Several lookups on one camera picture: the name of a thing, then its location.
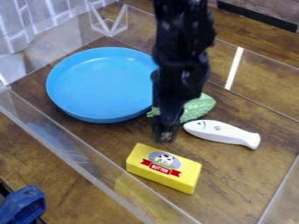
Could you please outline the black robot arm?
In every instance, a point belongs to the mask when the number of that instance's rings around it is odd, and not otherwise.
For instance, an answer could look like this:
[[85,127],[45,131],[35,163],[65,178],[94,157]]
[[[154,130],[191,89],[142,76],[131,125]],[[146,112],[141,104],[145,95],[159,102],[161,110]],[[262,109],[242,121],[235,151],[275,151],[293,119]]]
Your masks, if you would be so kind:
[[215,44],[209,0],[154,0],[157,34],[153,48],[154,140],[175,140],[185,104],[202,96],[211,74],[207,49]]

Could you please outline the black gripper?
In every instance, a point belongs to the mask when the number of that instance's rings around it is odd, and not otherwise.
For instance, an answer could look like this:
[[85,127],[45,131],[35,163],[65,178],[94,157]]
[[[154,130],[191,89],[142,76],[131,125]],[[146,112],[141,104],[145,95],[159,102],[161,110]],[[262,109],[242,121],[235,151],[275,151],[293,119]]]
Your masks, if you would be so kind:
[[207,55],[194,59],[158,60],[159,68],[153,72],[154,109],[159,114],[153,118],[153,139],[158,143],[175,141],[181,124],[198,119],[203,114],[198,106],[203,85],[211,74]]

